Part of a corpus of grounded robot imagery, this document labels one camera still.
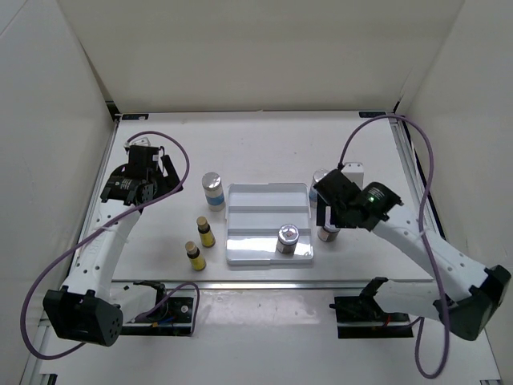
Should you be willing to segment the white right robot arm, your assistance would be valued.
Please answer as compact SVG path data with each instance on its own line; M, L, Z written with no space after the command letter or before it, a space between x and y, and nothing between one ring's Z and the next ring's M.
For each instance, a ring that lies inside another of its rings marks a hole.
M452 334L464 340L477 339L503 302L511 280L507 269L486 267L423 228L400 196L379 182L359 188L334 169L313 188L319 225L365 229L433 278L421 284L373 278L357 300L365 318L377 321L388 313L412 314L446 323Z

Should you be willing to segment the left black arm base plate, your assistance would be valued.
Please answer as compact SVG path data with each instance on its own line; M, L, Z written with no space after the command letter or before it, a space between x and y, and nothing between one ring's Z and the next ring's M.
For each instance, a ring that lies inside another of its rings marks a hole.
M200 291L192 286L169 290L165 303L149 316L122 326L122 336L192 337Z

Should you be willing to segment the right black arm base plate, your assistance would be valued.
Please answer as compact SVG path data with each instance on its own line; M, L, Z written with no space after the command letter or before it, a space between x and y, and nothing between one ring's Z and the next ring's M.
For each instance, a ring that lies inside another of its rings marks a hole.
M414 337L408 314L374 311L358 296L335 297L329 308L335 313L339 339Z

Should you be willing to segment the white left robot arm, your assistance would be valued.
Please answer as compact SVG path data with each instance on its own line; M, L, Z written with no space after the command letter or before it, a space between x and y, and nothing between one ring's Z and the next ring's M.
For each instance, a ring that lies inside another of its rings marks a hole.
M96 215L101 234L82 247L75 267L59 290L49 290L43 308L58 337L111 346L124 324L137 319L159 321L168 312L164 285L141 281L111 292L123 247L142 215L141 205L180 191L169 156L160 148L132 145L127 163L108 177Z

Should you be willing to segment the red-logo-lid spice jar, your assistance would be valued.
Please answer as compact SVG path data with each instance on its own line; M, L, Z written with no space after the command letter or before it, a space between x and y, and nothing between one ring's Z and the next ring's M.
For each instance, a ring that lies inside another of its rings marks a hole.
M277 232L277 246L279 253L292 255L299 241L299 229L293 224L282 225Z

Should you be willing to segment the silver-lid spice jar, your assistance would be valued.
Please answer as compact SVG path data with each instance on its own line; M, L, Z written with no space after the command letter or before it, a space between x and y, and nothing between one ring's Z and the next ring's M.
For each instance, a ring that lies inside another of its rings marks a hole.
M339 232L340 229L332 225L323 225L317 228L318 238L326 243L334 241L337 238Z

